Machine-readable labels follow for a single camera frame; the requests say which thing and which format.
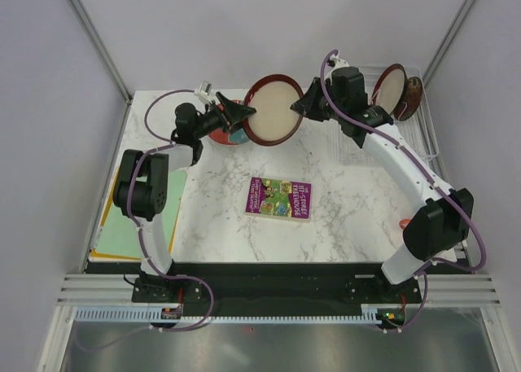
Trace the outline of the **cream plate brown rim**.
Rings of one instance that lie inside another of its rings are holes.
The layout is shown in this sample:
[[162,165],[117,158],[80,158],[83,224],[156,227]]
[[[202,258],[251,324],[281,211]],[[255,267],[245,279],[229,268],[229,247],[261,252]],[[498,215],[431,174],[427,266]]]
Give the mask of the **cream plate brown rim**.
[[287,75],[272,74],[258,80],[243,100],[244,106],[256,110],[243,122],[249,139],[264,147],[287,141],[303,120],[302,115],[291,110],[303,95],[300,85]]

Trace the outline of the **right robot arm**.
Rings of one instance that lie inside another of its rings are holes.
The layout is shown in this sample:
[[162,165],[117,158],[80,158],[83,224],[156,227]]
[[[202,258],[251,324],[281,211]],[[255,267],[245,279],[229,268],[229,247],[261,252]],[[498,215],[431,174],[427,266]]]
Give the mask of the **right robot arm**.
[[237,103],[217,94],[223,131],[243,129],[254,143],[273,147],[293,136],[303,120],[335,120],[341,132],[369,152],[401,188],[414,216],[403,231],[403,245],[383,262],[373,281],[374,295],[394,300],[402,283],[437,256],[467,238],[474,198],[455,190],[433,172],[402,137],[390,113],[370,102],[362,72],[345,62],[313,79],[303,91],[290,77],[260,79]]

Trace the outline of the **red blue floral plate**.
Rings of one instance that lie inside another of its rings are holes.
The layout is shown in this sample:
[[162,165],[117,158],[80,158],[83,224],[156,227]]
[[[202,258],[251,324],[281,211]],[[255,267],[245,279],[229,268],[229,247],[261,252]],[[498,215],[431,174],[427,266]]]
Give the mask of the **red blue floral plate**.
[[250,142],[249,137],[241,125],[233,133],[225,132],[222,129],[215,129],[208,136],[215,143],[228,147],[236,147]]

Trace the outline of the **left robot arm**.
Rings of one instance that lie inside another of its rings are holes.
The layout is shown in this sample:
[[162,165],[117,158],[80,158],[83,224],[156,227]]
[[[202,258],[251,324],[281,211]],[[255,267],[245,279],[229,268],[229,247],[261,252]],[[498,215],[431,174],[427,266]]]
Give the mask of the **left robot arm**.
[[232,133],[255,113],[253,107],[225,99],[207,105],[205,113],[192,103],[182,103],[175,109],[175,129],[166,145],[124,151],[112,201],[136,226],[141,271],[155,276],[150,290],[159,300],[172,300],[179,289],[177,279],[168,275],[173,259],[164,241],[161,218],[168,199],[169,174],[199,162],[202,138],[216,130]]

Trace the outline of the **dark red floral plate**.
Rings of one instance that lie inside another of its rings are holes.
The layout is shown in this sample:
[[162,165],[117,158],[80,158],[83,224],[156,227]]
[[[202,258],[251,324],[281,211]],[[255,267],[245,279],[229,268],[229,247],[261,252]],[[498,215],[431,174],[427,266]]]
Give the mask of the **dark red floral plate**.
[[403,99],[395,107],[392,115],[395,120],[406,121],[418,110],[422,101],[423,83],[419,77],[407,81]]

